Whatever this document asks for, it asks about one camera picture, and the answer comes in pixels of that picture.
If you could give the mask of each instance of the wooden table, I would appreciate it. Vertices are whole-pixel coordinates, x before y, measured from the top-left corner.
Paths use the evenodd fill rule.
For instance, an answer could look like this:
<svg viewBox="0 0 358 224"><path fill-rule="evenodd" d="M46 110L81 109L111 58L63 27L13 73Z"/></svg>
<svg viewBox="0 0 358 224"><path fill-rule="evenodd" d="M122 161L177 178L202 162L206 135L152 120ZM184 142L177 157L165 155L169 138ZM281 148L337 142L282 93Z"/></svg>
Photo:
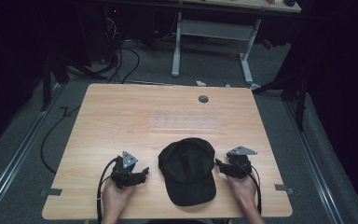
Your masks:
<svg viewBox="0 0 358 224"><path fill-rule="evenodd" d="M199 96L209 98L201 103ZM133 172L150 167L121 218L243 217L227 179L213 169L215 198L178 207L166 192L158 154L171 142L199 137L214 147L224 163L237 146L258 152L249 156L260 174L263 217L288 217L292 207L252 92L244 88L91 84L62 156L43 210L46 219L96 219L96 192L105 165L123 150L139 161Z"/></svg>

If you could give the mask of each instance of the wrist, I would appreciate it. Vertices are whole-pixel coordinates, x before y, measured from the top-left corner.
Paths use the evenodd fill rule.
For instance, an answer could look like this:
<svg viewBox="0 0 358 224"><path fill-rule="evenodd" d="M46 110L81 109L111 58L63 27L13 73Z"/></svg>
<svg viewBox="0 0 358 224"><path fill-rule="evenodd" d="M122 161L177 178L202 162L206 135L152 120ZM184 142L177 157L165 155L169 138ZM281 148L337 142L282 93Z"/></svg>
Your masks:
<svg viewBox="0 0 358 224"><path fill-rule="evenodd" d="M116 224L119 214L115 212L108 212L103 214L103 220L101 224Z"/></svg>
<svg viewBox="0 0 358 224"><path fill-rule="evenodd" d="M239 203L243 210L257 210L254 200L247 200L246 198L239 199Z"/></svg>

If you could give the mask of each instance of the metal bracket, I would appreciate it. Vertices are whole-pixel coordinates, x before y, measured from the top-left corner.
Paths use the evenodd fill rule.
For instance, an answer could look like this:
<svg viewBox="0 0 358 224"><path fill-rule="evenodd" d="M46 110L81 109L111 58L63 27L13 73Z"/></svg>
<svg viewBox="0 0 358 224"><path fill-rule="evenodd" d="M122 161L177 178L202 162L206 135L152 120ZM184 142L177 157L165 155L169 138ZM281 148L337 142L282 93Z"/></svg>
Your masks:
<svg viewBox="0 0 358 224"><path fill-rule="evenodd" d="M40 197L48 197L49 195L61 196L62 189L42 189L40 191Z"/></svg>
<svg viewBox="0 0 358 224"><path fill-rule="evenodd" d="M295 194L295 191L292 188L287 188L286 185L275 185L275 190L282 190L282 191L286 191L287 194L291 195L291 194Z"/></svg>
<svg viewBox="0 0 358 224"><path fill-rule="evenodd" d="M247 147L236 147L231 149L229 152L231 155L256 155L257 152Z"/></svg>
<svg viewBox="0 0 358 224"><path fill-rule="evenodd" d="M123 151L123 168L127 168L135 164L138 160L127 151Z"/></svg>

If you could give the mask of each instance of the hand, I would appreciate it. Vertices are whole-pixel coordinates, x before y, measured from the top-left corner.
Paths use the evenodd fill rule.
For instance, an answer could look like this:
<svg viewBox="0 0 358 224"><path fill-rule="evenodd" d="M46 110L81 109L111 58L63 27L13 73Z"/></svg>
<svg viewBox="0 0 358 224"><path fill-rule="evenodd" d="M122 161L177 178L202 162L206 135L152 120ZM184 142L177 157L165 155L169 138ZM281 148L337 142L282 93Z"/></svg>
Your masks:
<svg viewBox="0 0 358 224"><path fill-rule="evenodd" d="M118 189L111 178L107 179L103 189L103 224L114 224L126 207L135 186Z"/></svg>
<svg viewBox="0 0 358 224"><path fill-rule="evenodd" d="M234 191L235 198L246 215L248 223L265 223L260 213L258 213L255 205L255 194L257 192L257 188L253 179L248 175L243 179L238 179L228 175L227 179L231 189Z"/></svg>

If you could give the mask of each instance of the wire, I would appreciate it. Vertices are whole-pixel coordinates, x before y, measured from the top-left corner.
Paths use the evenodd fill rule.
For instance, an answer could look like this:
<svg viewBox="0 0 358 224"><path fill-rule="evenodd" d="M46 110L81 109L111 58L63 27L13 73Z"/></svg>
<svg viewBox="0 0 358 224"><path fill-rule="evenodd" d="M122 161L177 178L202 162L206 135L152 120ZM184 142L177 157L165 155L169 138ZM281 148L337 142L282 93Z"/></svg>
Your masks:
<svg viewBox="0 0 358 224"><path fill-rule="evenodd" d="M193 36L193 38L191 37L187 37L187 38L184 38L184 40L192 40L192 39L200 39L200 44L198 46L196 46L195 48L185 48L183 44L181 44L181 48L182 49L187 49L187 50L195 50L195 49L199 49L201 48L203 45L204 45L204 41L205 41L205 38L204 37L200 37L200 36Z"/></svg>
<svg viewBox="0 0 358 224"><path fill-rule="evenodd" d="M103 177L104 177L104 174L106 173L107 168L109 168L109 166L110 166L113 162L115 162L115 161L117 161L117 158L114 158L114 159L112 159L109 163L107 163L107 165L106 165L105 168L103 169L103 173L101 174L101 179L100 179L100 182L99 182L99 184L98 184L98 191L97 191L97 214L98 214L98 223L101 223L101 221L103 220L103 215L102 215L102 211L101 211L101 209L102 209L102 207L101 207L101 194L102 194L101 188L102 188L102 186L103 186L103 182L104 182L107 178L109 178L110 176L107 177L105 180L103 180Z"/></svg>
<svg viewBox="0 0 358 224"><path fill-rule="evenodd" d="M171 38L167 38L167 39L165 39L165 40L159 40L159 42L168 41L168 40L171 39ZM163 46L163 47L172 46L172 45L174 45L174 44L176 43L175 40L170 41L170 44L161 44L161 43L159 43L159 42L155 41L155 44L157 44L157 45L159 45L159 46Z"/></svg>
<svg viewBox="0 0 358 224"><path fill-rule="evenodd" d="M96 72L93 72L95 74L101 74L101 73L105 73L105 72L108 72L109 70L112 70L116 65L117 65L117 55L115 54L110 62L109 65L107 65L105 68L101 69L101 70L98 70ZM69 67L66 67L66 71L72 75L76 75L76 76L84 76L86 75L86 73L82 73L82 72L77 72L75 70L72 70L71 68Z"/></svg>
<svg viewBox="0 0 358 224"><path fill-rule="evenodd" d="M77 106L75 109L71 110L68 114L63 115L62 118L60 118L49 130L48 133L46 134L45 138L43 139L42 145L40 146L40 159L42 160L43 164L46 166L46 168L48 168L49 171L51 171L53 174L57 174L57 172L55 170L53 170L47 163L45 160L45 156L44 156L44 148L45 148L45 144L46 141L48 139L48 136L53 132L53 130L66 118L70 117L72 115L72 113L74 113L75 111L77 111L80 108L80 105Z"/></svg>
<svg viewBox="0 0 358 224"><path fill-rule="evenodd" d="M230 39L225 43L219 43L214 40L215 40L215 38L206 38L205 42L208 44L219 45L219 46L226 46L226 45L235 44L235 43L239 42L239 40L235 40L235 39Z"/></svg>
<svg viewBox="0 0 358 224"><path fill-rule="evenodd" d="M116 64L116 71L114 74L112 74L112 76L107 80L106 83L109 83L110 81L112 81L112 78L116 78L116 75L118 76L118 70L121 68L121 65L122 65L122 62L123 62L123 53L121 51L121 45L120 45L120 48L118 49L118 52L119 52L119 55L120 55L120 62L119 62L119 65L117 67L117 64Z"/></svg>
<svg viewBox="0 0 358 224"><path fill-rule="evenodd" d="M220 77L217 77L217 79L219 79L220 81L224 82L226 84L226 87L229 87L229 83L226 82L224 79L220 78Z"/></svg>
<svg viewBox="0 0 358 224"><path fill-rule="evenodd" d="M109 178L111 178L111 176L108 176L107 178L105 178L105 179L103 180L103 183L104 183L107 179L109 179Z"/></svg>
<svg viewBox="0 0 358 224"><path fill-rule="evenodd" d="M174 27L175 24L176 24L176 19L177 19L177 17L178 17L178 13L175 13L175 17L173 18L173 22L172 22L172 26L171 26L170 31L169 31L164 37L162 37L162 38L160 38L160 39L155 39L155 42L158 42L158 41L160 41L160 40L170 39L170 38L176 36L176 35L172 35L172 36L169 36L169 35L172 33L173 27Z"/></svg>
<svg viewBox="0 0 358 224"><path fill-rule="evenodd" d="M115 37L116 37L116 34L117 34L117 26L116 26L116 24L115 24L115 22L114 21L112 21L110 18L105 18L107 21L110 21L111 23L110 23L110 26L107 28L107 32L110 32L110 29L112 29L112 26L115 26L115 30L113 31L113 36L111 37L111 38L109 38L109 36L108 36L108 34L105 32L105 35L106 35L106 37L107 37L107 40L108 40L108 44L109 44L109 46L112 44L111 43L111 39L112 39L112 41L114 41L115 40Z"/></svg>
<svg viewBox="0 0 358 224"><path fill-rule="evenodd" d="M257 174L258 187L260 187L260 175L258 174L257 170L254 168L254 166L253 165L251 165L251 166L255 170L255 173Z"/></svg>
<svg viewBox="0 0 358 224"><path fill-rule="evenodd" d="M118 79L118 83L121 83L121 78L120 78L120 75L118 73L116 74L115 79L113 79L113 83L116 83L116 77Z"/></svg>
<svg viewBox="0 0 358 224"><path fill-rule="evenodd" d="M139 55L135 51L133 51L132 49L126 49L126 50L129 50L132 53L134 53L135 56L137 57L138 61L136 62L135 67L126 76L124 76L123 80L121 81L121 84L124 84L124 82L126 81L127 77L129 77L135 71L135 69L138 68L139 62L141 61Z"/></svg>

